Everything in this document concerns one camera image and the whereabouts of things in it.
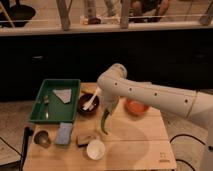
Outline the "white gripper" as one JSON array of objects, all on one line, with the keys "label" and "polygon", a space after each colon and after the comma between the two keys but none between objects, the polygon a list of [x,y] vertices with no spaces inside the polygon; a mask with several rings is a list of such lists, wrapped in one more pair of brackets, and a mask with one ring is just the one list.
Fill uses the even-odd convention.
[{"label": "white gripper", "polygon": [[101,98],[102,110],[107,110],[109,113],[113,113],[119,103],[117,96],[103,96]]}]

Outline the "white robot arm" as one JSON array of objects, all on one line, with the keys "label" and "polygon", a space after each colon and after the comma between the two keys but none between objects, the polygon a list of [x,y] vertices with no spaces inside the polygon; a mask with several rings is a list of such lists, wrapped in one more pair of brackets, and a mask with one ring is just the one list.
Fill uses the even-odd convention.
[{"label": "white robot arm", "polygon": [[126,68],[113,64],[97,79],[105,103],[124,96],[158,110],[187,118],[208,131],[200,171],[213,171],[213,95],[127,79]]}]

